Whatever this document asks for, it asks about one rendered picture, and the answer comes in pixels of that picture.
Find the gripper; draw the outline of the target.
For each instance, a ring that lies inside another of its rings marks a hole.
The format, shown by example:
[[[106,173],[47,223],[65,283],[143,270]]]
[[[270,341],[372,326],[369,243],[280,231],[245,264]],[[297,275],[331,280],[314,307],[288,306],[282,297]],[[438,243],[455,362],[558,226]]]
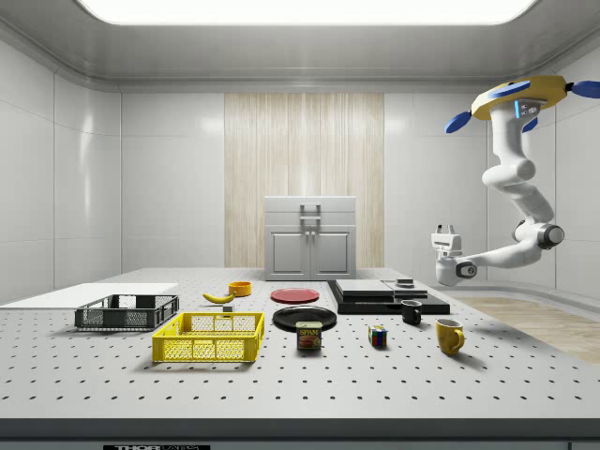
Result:
[[[436,252],[437,258],[457,257],[462,255],[462,240],[454,227],[449,225],[447,231],[439,224],[435,233],[431,235],[431,245]]]

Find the black mug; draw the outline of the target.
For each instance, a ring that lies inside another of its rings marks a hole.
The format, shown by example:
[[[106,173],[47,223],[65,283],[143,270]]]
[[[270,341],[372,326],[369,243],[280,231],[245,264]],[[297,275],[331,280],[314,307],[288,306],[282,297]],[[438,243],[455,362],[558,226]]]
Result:
[[[420,324],[422,321],[422,303],[417,300],[401,301],[402,319],[411,325]]]

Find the yellow mug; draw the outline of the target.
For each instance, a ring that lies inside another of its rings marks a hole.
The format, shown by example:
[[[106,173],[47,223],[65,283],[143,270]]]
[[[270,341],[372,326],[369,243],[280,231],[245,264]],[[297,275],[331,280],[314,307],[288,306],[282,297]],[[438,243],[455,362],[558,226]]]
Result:
[[[438,319],[435,326],[441,351],[449,355],[457,354],[465,343],[463,324],[456,320]]]

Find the black stove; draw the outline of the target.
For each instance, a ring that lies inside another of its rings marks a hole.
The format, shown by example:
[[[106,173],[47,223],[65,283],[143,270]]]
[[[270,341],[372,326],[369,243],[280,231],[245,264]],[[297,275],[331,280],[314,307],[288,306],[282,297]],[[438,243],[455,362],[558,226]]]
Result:
[[[403,300],[421,302],[423,314],[450,313],[450,305],[427,289],[401,287],[392,280],[337,279],[328,285],[338,314],[399,314]]]

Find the white cabinet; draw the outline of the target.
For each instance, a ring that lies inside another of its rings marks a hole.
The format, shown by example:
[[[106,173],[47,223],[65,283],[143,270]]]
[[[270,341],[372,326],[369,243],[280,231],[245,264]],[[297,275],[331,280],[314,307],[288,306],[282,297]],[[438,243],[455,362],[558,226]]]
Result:
[[[266,196],[267,280],[354,278],[354,196]]]

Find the red plate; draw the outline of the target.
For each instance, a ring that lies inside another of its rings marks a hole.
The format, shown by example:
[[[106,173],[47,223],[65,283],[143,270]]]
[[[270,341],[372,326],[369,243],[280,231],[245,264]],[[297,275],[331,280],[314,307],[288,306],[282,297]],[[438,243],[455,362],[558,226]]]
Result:
[[[317,301],[320,294],[307,288],[284,288],[271,292],[270,298],[283,304],[306,304]]]

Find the flat-sided can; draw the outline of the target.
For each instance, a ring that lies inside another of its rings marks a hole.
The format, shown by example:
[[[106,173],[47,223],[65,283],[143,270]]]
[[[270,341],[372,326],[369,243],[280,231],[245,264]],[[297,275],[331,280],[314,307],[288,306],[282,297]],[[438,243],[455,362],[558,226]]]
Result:
[[[319,350],[322,347],[321,322],[303,321],[295,324],[298,350]]]

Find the black plate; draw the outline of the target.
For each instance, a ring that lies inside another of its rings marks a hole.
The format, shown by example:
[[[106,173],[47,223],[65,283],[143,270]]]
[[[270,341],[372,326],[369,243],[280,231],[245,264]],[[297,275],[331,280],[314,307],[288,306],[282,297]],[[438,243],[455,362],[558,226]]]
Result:
[[[323,307],[293,306],[277,310],[273,314],[273,323],[278,328],[294,332],[297,322],[320,322],[322,330],[333,328],[337,323],[337,315]]]

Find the drone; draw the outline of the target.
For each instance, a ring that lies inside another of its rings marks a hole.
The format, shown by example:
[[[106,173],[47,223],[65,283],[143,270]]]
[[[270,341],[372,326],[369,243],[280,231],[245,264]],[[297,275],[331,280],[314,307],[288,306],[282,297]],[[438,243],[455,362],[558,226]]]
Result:
[[[473,116],[479,120],[490,120],[492,108],[505,102],[514,107],[517,119],[529,117],[554,106],[569,92],[585,98],[600,98],[600,82],[566,82],[563,76],[539,75],[502,83],[480,94],[471,109],[453,117],[444,131],[453,133],[461,129]]]

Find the yellow basket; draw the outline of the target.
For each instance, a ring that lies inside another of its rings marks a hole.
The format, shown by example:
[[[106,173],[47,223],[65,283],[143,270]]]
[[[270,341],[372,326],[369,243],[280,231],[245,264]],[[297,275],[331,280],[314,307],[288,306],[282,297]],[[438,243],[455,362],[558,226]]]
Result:
[[[262,312],[183,312],[152,336],[155,362],[253,362],[264,335]]]

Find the dark grey basket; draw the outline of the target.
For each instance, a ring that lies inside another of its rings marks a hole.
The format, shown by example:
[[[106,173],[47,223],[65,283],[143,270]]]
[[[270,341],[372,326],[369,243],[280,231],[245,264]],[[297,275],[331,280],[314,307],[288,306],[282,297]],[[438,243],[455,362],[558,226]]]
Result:
[[[75,310],[75,326],[81,329],[152,330],[179,309],[178,295],[112,294]]]

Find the white board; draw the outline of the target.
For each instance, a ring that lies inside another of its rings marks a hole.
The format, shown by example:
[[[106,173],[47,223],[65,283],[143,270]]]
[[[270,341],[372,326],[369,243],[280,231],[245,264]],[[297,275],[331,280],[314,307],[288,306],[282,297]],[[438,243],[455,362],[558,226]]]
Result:
[[[177,283],[84,283],[0,306],[0,308],[78,308],[111,294],[160,294]]]

